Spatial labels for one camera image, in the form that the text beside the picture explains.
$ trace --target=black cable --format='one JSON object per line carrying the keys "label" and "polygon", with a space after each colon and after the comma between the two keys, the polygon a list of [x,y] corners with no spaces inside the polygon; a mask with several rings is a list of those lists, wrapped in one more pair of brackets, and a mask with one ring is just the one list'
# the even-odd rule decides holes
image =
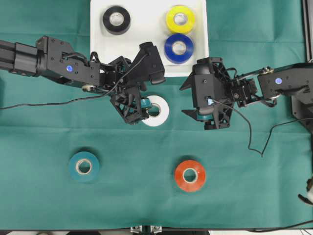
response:
{"label": "black cable", "polygon": [[82,59],[84,64],[86,66],[88,66],[88,60],[87,60],[86,56],[81,54],[81,53],[79,53],[79,52],[73,52],[73,53],[70,53],[70,54],[64,54],[62,56],[62,59],[67,60],[68,58],[72,58],[72,57],[78,57],[78,58]]}
{"label": "black cable", "polygon": [[308,235],[312,235],[311,233],[309,233],[308,231],[306,231],[305,229],[304,229],[304,231],[308,234]]}
{"label": "black cable", "polygon": [[272,132],[273,132],[273,129],[277,126],[282,126],[282,125],[287,125],[287,124],[290,124],[290,123],[293,123],[293,122],[296,122],[296,121],[306,121],[306,120],[313,120],[313,117],[308,117],[308,118],[301,118],[301,119],[296,119],[296,120],[292,120],[292,121],[287,121],[287,122],[283,122],[283,123],[279,123],[277,125],[274,125],[271,127],[270,131],[269,131],[269,135],[268,135],[268,139],[266,140],[266,143],[264,145],[264,148],[262,150],[262,155],[264,154],[265,150],[266,150],[266,147],[268,146],[268,142],[269,142],[269,139],[272,135]]}
{"label": "black cable", "polygon": [[221,105],[223,105],[223,106],[225,106],[225,107],[227,107],[227,108],[229,108],[229,109],[235,111],[236,113],[238,113],[238,114],[248,123],[248,126],[249,126],[249,133],[250,133],[250,134],[249,134],[248,149],[251,150],[251,151],[255,151],[255,152],[259,153],[259,154],[261,155],[261,157],[263,157],[263,153],[262,153],[261,151],[250,147],[250,146],[251,146],[251,142],[252,142],[252,127],[251,127],[250,121],[249,121],[241,112],[239,112],[237,109],[235,109],[235,108],[233,108],[233,107],[231,107],[231,106],[229,106],[229,105],[227,105],[227,104],[221,103],[221,102],[219,102],[219,101],[217,101],[217,100],[214,100],[214,99],[212,99],[212,98],[210,98],[210,99],[213,100],[215,103],[221,104]]}
{"label": "black cable", "polygon": [[132,67],[130,68],[127,73],[125,73],[123,76],[121,76],[121,78],[117,81],[117,83],[106,93],[101,94],[101,95],[96,95],[96,96],[89,96],[89,97],[84,97],[84,98],[78,98],[78,99],[73,99],[70,101],[66,101],[66,102],[60,102],[60,103],[45,103],[45,104],[16,104],[16,105],[12,105],[12,106],[7,106],[7,107],[3,107],[0,108],[0,110],[4,110],[4,109],[12,109],[12,108],[16,108],[16,107],[20,107],[20,106],[47,106],[47,105],[65,105],[65,104],[70,104],[72,102],[76,102],[76,101],[80,101],[80,100],[88,100],[88,99],[97,99],[97,98],[102,98],[108,94],[110,94],[116,87],[117,85],[123,80],[123,78],[125,76],[127,76],[134,68],[136,68],[140,62],[147,56],[148,54],[145,54],[142,56],[142,58]]}
{"label": "black cable", "polygon": [[278,230],[285,230],[285,229],[291,229],[291,228],[295,228],[301,225],[305,225],[305,224],[310,224],[313,223],[313,220],[308,220],[302,223],[298,223],[298,224],[293,224],[293,225],[289,225],[286,227],[282,227],[282,228],[275,228],[275,229],[265,229],[265,230],[248,230],[248,232],[253,232],[253,233],[267,233],[267,232],[273,232],[273,231],[278,231]]}

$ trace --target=white tape roll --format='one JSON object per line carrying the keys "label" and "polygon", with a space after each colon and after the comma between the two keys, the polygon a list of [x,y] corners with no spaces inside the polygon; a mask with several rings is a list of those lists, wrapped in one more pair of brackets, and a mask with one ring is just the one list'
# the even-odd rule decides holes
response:
{"label": "white tape roll", "polygon": [[158,107],[159,114],[157,116],[149,115],[149,118],[143,120],[142,122],[148,126],[160,126],[162,125],[168,118],[170,114],[170,108],[165,99],[157,95],[150,95],[147,97],[152,106]]}

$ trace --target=metal bracket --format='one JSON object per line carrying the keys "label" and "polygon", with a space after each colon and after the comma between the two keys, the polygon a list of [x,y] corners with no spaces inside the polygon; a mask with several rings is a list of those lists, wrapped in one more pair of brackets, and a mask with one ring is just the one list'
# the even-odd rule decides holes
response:
{"label": "metal bracket", "polygon": [[131,227],[131,233],[139,234],[142,232],[142,225]]}
{"label": "metal bracket", "polygon": [[161,226],[150,226],[150,232],[153,234],[158,234],[162,232],[162,227]]}

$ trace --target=teal tape roll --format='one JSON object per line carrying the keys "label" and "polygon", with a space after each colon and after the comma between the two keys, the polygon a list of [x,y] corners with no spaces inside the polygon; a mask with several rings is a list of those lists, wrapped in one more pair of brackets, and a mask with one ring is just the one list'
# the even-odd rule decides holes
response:
{"label": "teal tape roll", "polygon": [[207,120],[210,120],[212,119],[212,115],[200,115],[200,114],[197,114],[197,120],[199,121],[207,121]]}
{"label": "teal tape roll", "polygon": [[69,161],[68,170],[73,180],[90,182],[99,172],[99,161],[89,152],[78,152]]}

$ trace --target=black tape roll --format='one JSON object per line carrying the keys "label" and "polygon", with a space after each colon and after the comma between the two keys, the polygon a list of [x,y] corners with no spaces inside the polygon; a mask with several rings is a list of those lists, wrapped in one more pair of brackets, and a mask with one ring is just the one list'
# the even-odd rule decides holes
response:
{"label": "black tape roll", "polygon": [[[121,25],[113,25],[110,21],[110,16],[118,13],[123,16],[124,21]],[[113,6],[104,13],[103,24],[111,34],[120,35],[125,33],[131,26],[131,16],[125,8],[121,6]]]}

